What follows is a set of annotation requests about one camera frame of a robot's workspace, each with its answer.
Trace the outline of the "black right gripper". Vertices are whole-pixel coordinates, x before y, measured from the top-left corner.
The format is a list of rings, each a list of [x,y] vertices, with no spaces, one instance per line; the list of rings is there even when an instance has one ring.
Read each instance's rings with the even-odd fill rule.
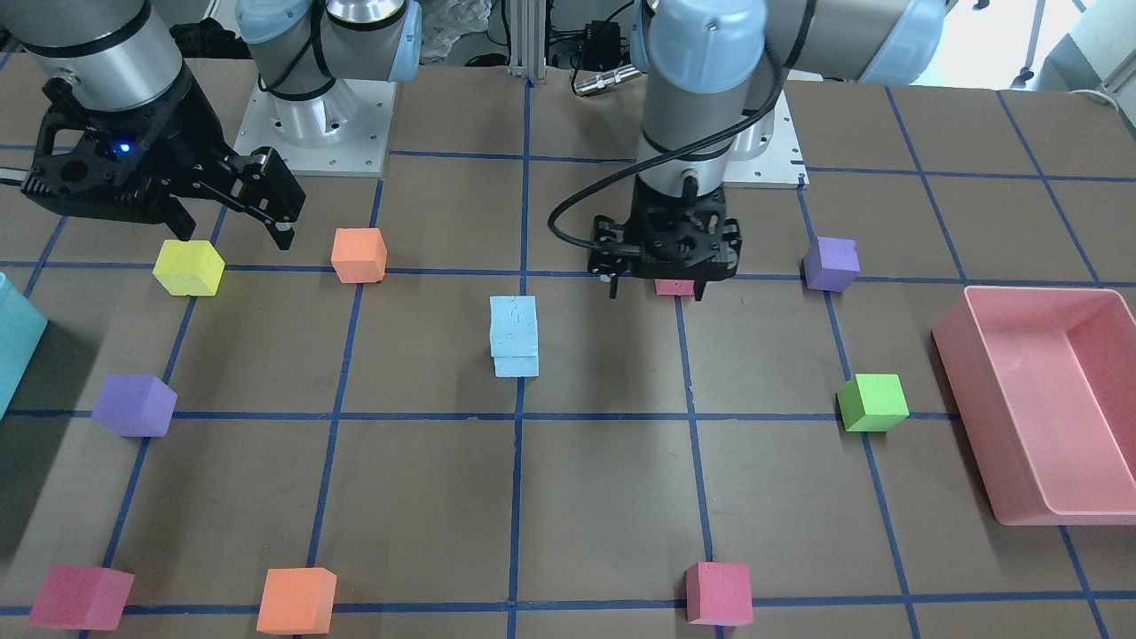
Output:
[[[225,142],[212,106],[183,67],[162,96],[98,113],[68,81],[43,86],[50,106],[20,193],[57,215],[168,226],[178,241],[197,222],[183,199],[215,200],[264,224],[281,251],[295,241],[304,190],[269,146],[250,156]]]

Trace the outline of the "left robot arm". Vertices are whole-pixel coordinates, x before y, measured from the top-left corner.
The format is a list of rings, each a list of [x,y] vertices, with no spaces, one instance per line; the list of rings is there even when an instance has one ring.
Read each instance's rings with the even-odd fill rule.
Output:
[[[942,39],[945,1],[636,1],[633,61],[646,75],[634,166],[580,191],[632,179],[630,213],[598,215],[586,271],[619,279],[733,279],[743,236],[727,211],[728,163],[762,133],[791,70],[907,85]]]

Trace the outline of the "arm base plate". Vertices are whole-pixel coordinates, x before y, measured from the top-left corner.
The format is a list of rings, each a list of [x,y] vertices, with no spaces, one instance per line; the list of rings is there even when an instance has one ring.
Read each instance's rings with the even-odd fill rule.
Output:
[[[399,86],[340,80],[306,101],[254,89],[233,146],[243,156],[270,146],[296,177],[381,179]]]
[[[722,186],[796,189],[810,185],[786,94],[730,147]]]

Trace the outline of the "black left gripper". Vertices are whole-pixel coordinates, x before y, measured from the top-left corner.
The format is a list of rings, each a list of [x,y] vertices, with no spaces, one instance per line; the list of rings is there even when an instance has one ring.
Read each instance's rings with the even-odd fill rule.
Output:
[[[634,279],[693,280],[694,302],[707,282],[734,279],[741,260],[738,219],[727,216],[726,193],[715,186],[693,198],[659,193],[635,182],[630,216],[618,223],[596,216],[586,272],[608,276],[608,297],[617,299],[625,272]]]

